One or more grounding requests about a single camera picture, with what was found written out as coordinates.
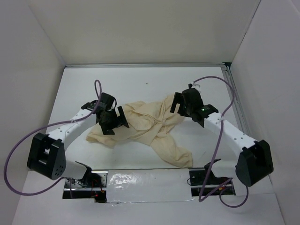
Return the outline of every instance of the wire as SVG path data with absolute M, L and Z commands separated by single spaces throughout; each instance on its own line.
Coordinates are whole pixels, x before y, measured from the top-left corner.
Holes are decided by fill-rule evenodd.
M 189 186 L 192 186 L 191 184 L 189 184 L 189 183 L 188 183 L 188 180 L 190 180 L 190 181 L 191 181 L 191 179 L 190 179 L 190 178 L 189 178 L 189 179 L 187 179 L 187 184 L 188 184 Z
M 72 195 L 72 178 L 70 177 L 69 180 L 70 180 L 70 198 L 73 198 L 73 195 Z
M 225 115 L 225 113 L 229 110 L 229 108 L 233 105 L 234 103 L 234 100 L 235 100 L 235 92 L 234 92 L 234 89 L 233 87 L 224 79 L 220 78 L 220 77 L 217 77 L 217 76 L 205 76 L 205 77 L 202 77 L 202 78 L 199 78 L 197 80 L 194 81 L 194 83 L 198 82 L 198 81 L 201 81 L 201 80 L 204 80 L 204 79 L 208 79 L 208 78 L 215 78 L 215 79 L 218 79 L 218 80 L 221 80 L 223 81 L 224 83 L 227 84 L 227 86 L 230 88 L 231 92 L 232 92 L 232 100 L 231 100 L 231 103 L 228 105 L 228 107 L 222 112 L 221 114 L 221 117 L 223 117 Z M 219 188 L 221 188 L 223 185 L 226 185 L 227 183 L 229 183 L 232 178 L 229 178 L 228 180 L 226 180 L 225 182 L 223 182 L 222 184 L 220 184 L 218 187 L 216 187 L 215 189 L 213 189 L 212 191 L 210 191 L 206 196 L 204 196 L 203 198 L 201 198 L 203 196 L 203 193 L 204 193 L 204 189 L 205 189 L 205 186 L 206 186 L 206 183 L 207 183 L 207 180 L 210 176 L 210 172 L 211 172 L 211 168 L 212 168 L 212 165 L 213 165 L 213 162 L 214 160 L 216 159 L 216 155 L 217 155 L 217 152 L 218 152 L 218 149 L 219 149 L 219 146 L 220 146 L 220 143 L 221 143 L 221 139 L 222 139 L 222 134 L 223 134 L 223 130 L 224 130 L 224 122 L 223 120 L 221 120 L 221 129 L 220 129 L 220 134 L 219 134 L 219 137 L 218 137 L 218 140 L 217 140 L 217 144 L 216 144 L 216 147 L 215 147 L 215 151 L 214 151 L 214 154 L 212 155 L 212 158 L 211 158 L 211 162 L 210 162 L 210 166 L 207 170 L 207 173 L 206 173 L 206 176 L 205 176 L 205 179 L 204 179 L 204 182 L 203 182 L 203 185 L 202 185 L 202 188 L 200 190 L 200 193 L 199 193 L 199 202 L 203 202 L 208 196 L 210 196 L 211 194 L 213 194 L 215 191 L 217 191 Z M 226 204 L 223 200 L 221 200 L 221 197 L 220 197 L 220 200 L 221 200 L 221 203 L 223 203 L 224 205 L 228 206 L 228 207 L 231 207 L 231 208 L 237 208 L 237 207 L 240 207 L 242 206 L 243 204 L 245 204 L 245 202 L 247 201 L 248 199 L 248 187 L 247 188 L 247 195 L 246 195 L 246 198 L 245 200 L 238 206 L 230 206 L 228 204 Z
M 23 196 L 33 196 L 33 195 L 39 195 L 41 193 L 44 193 L 46 191 L 48 191 L 49 189 L 53 188 L 56 184 L 58 184 L 62 179 L 64 179 L 63 177 L 59 178 L 54 184 L 52 184 L 50 187 L 42 190 L 42 191 L 38 191 L 38 192 L 35 192 L 35 193 L 23 193 L 23 192 L 20 192 L 16 189 L 14 189 L 11 184 L 9 183 L 8 181 L 8 163 L 9 163 L 9 160 L 11 158 L 11 156 L 13 155 L 14 151 L 16 150 L 16 148 L 24 141 L 26 140 L 28 137 L 30 137 L 31 135 L 33 135 L 34 133 L 40 131 L 40 130 L 44 130 L 46 128 L 49 128 L 49 127 L 53 127 L 53 126 L 56 126 L 56 125 L 60 125 L 60 124 L 66 124 L 66 123 L 73 123 L 73 122 L 79 122 L 79 121 L 82 121 L 82 120 L 85 120 L 86 118 L 88 118 L 89 116 L 91 116 L 95 110 L 97 109 L 97 107 L 99 106 L 99 103 L 100 103 L 100 98 L 101 98 L 101 93 L 102 93 L 102 87 L 101 87 L 101 82 L 99 80 L 95 80 L 94 82 L 94 86 L 95 86 L 95 91 L 96 91 L 96 95 L 98 97 L 98 101 L 96 102 L 96 105 L 93 109 L 92 112 L 90 112 L 90 114 L 82 117 L 82 118 L 79 118 L 77 120 L 66 120 L 66 121 L 62 121 L 62 122 L 56 122 L 56 123 L 52 123 L 52 124 L 48 124 L 46 126 L 43 126 L 43 127 L 40 127 L 38 129 L 35 129 L 34 131 L 31 131 L 29 134 L 27 134 L 25 137 L 23 137 L 21 140 L 19 140 L 19 142 L 12 148 L 12 150 L 10 151 L 10 153 L 8 154 L 7 156 L 7 159 L 5 161 L 5 164 L 4 164 L 4 171 L 3 171 L 3 175 L 4 175 L 4 181 L 7 185 L 7 187 L 14 193 L 18 194 L 18 195 L 23 195 Z
M 245 187 L 246 187 L 246 191 L 247 191 L 247 193 L 246 193 L 246 198 L 244 199 L 244 201 L 243 201 L 241 204 L 239 204 L 239 205 L 228 205 L 227 203 L 225 203 L 225 202 L 223 201 L 223 199 L 222 199 L 221 196 L 222 196 L 223 192 L 226 191 L 226 190 L 228 189 L 228 187 L 225 187 L 225 188 L 220 192 L 220 194 L 219 194 L 219 199 L 220 199 L 221 203 L 223 203 L 225 206 L 227 206 L 227 207 L 229 207 L 229 208 L 238 208 L 238 207 L 242 206 L 243 204 L 246 203 L 246 201 L 248 200 L 248 197 L 249 197 L 249 188 L 248 188 L 247 186 L 245 186 Z
M 116 108 L 116 106 L 117 106 L 117 100 L 116 99 L 114 99 L 114 108 L 113 109 L 115 109 Z

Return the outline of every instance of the purple cable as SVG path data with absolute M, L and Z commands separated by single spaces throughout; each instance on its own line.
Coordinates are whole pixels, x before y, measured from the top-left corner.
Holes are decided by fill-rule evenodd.
M 226 80 L 224 80 L 224 79 L 222 79 L 222 78 L 220 78 L 220 77 L 217 77 L 217 76 L 205 76 L 205 77 L 202 77 L 202 78 L 199 78 L 199 79 L 195 80 L 194 83 L 196 83 L 196 82 L 198 82 L 198 81 L 200 81 L 200 80 L 203 80 L 203 79 L 207 79 L 207 78 L 215 78 L 215 79 L 218 79 L 218 80 L 223 81 L 224 83 L 227 84 L 227 86 L 230 88 L 230 90 L 231 90 L 231 92 L 232 92 L 232 100 L 231 100 L 231 103 L 230 103 L 229 106 L 224 110 L 224 112 L 222 112 L 222 114 L 221 114 L 221 117 L 223 117 L 223 116 L 225 115 L 225 113 L 229 110 L 229 108 L 230 108 L 230 107 L 233 105 L 233 103 L 234 103 L 234 100 L 235 100 L 235 92 L 234 92 L 234 89 L 233 89 L 233 87 L 232 87 Z M 209 176 L 210 176 L 210 172 L 211 172 L 211 168 L 212 168 L 213 162 L 214 162 L 214 160 L 216 159 L 216 155 L 217 155 L 217 152 L 218 152 L 218 149 L 219 149 L 219 146 L 220 146 L 220 143 L 221 143 L 221 139 L 222 139 L 223 130 L 224 130 L 224 122 L 221 120 L 221 129 L 220 129 L 219 138 L 218 138 L 218 140 L 217 140 L 216 148 L 215 148 L 214 154 L 212 155 L 211 162 L 210 162 L 210 166 L 209 166 L 209 168 L 208 168 L 208 170 L 207 170 L 207 173 L 206 173 L 206 176 L 205 176 L 205 179 L 204 179 L 202 188 L 201 188 L 200 193 L 199 193 L 199 202 L 203 202 L 208 196 L 210 196 L 210 195 L 213 194 L 215 191 L 217 191 L 220 187 L 222 187 L 223 185 L 229 183 L 229 182 L 232 180 L 232 178 L 229 178 L 227 181 L 225 181 L 224 183 L 220 184 L 218 187 L 216 187 L 215 189 L 213 189 L 212 191 L 210 191 L 206 196 L 204 196 L 203 198 L 201 198 L 202 195 L 203 195 L 203 192 L 204 192 L 204 189 L 205 189 L 207 180 L 208 180 L 208 178 L 209 178 Z M 231 206 L 231 205 L 226 204 L 226 203 L 221 199 L 221 195 L 222 195 L 222 193 L 224 192 L 225 189 L 222 190 L 221 193 L 220 193 L 220 200 L 221 200 L 221 202 L 222 202 L 224 205 L 226 205 L 226 206 L 228 206 L 228 207 L 230 207 L 230 208 L 237 208 L 237 207 L 240 207 L 240 206 L 242 206 L 243 204 L 245 204 L 245 202 L 246 202 L 247 199 L 248 199 L 248 196 L 249 196 L 249 189 L 248 189 L 248 187 L 246 187 L 246 189 L 247 189 L 246 198 L 245 198 L 245 200 L 244 200 L 241 204 L 239 204 L 239 205 Z
M 97 91 L 97 83 L 99 84 L 99 89 L 100 89 L 100 92 L 98 93 Z M 7 175 L 7 172 L 8 172 L 8 163 L 9 163 L 9 160 L 11 158 L 11 156 L 13 155 L 14 151 L 16 150 L 16 148 L 25 140 L 27 139 L 28 137 L 30 137 L 31 135 L 33 135 L 34 133 L 40 131 L 40 130 L 43 130 L 43 129 L 46 129 L 46 128 L 49 128 L 49 127 L 53 127 L 53 126 L 56 126 L 56 125 L 60 125 L 60 124 L 66 124 L 66 123 L 73 123 L 73 122 L 79 122 L 79 121 L 82 121 L 82 120 L 85 120 L 86 118 L 88 118 L 89 116 L 91 116 L 95 110 L 97 109 L 97 107 L 99 106 L 99 103 L 100 103 L 100 98 L 101 98 L 101 93 L 102 93 L 102 87 L 101 87 L 101 82 L 99 80 L 95 80 L 94 82 L 94 86 L 95 86 L 95 91 L 96 91 L 96 94 L 97 94 L 97 97 L 98 97 L 98 101 L 96 102 L 96 105 L 93 109 L 92 112 L 90 112 L 90 114 L 80 118 L 80 119 L 77 119 L 77 120 L 66 120 L 66 121 L 62 121 L 62 122 L 56 122 L 56 123 L 52 123 L 52 124 L 48 124 L 46 126 L 43 126 L 43 127 L 40 127 L 38 129 L 35 129 L 34 131 L 30 132 L 29 134 L 27 134 L 25 137 L 23 137 L 21 140 L 19 140 L 19 142 L 12 148 L 12 150 L 10 151 L 10 153 L 8 154 L 8 157 L 5 161 L 5 164 L 4 164 L 4 181 L 7 185 L 7 187 L 14 193 L 18 194 L 18 195 L 23 195 L 23 196 L 33 196 L 33 195 L 39 195 L 41 193 L 44 193 L 46 191 L 48 191 L 49 189 L 53 188 L 56 184 L 58 184 L 62 179 L 64 179 L 64 177 L 61 177 L 59 178 L 54 184 L 52 184 L 50 187 L 42 190 L 42 191 L 38 191 L 38 192 L 35 192 L 35 193 L 23 193 L 23 192 L 20 192 L 20 191 L 17 191 L 16 189 L 14 189 L 11 184 L 9 183 L 8 181 L 8 175 Z

